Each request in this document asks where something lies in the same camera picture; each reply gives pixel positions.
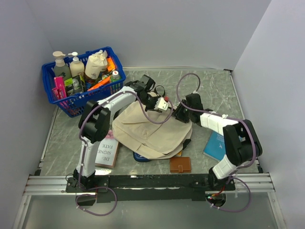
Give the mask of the beige canvas backpack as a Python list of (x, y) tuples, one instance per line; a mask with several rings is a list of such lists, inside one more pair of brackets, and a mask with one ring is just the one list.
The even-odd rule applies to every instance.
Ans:
[(131, 103), (112, 123), (117, 141), (150, 160), (168, 159), (181, 152), (192, 131), (190, 121), (183, 123), (173, 117), (163, 124), (150, 122), (138, 101)]

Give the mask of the brown leather wallet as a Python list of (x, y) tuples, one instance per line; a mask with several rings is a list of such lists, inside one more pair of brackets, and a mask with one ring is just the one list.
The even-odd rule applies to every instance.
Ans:
[(172, 157), (170, 159), (171, 173), (191, 173), (191, 160), (189, 157)]

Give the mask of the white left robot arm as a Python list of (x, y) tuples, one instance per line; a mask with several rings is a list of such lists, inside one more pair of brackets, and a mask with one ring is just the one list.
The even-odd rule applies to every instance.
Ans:
[(130, 81), (118, 92), (102, 100), (89, 100), (79, 121), (79, 139), (81, 155), (73, 178), (84, 192), (92, 190), (95, 177), (95, 159), (100, 142), (107, 136), (112, 118), (126, 105), (136, 100), (154, 108), (157, 98), (149, 92), (155, 87), (155, 81), (143, 75), (140, 80)]

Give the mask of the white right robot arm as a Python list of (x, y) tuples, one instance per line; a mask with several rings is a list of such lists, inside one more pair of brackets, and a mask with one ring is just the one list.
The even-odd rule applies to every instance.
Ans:
[(192, 93), (181, 100), (172, 116), (208, 128), (224, 138), (225, 155), (208, 172), (208, 185), (219, 190), (229, 177), (241, 168), (249, 167), (263, 153), (262, 146), (250, 120), (230, 118), (211, 109), (203, 109), (199, 94)]

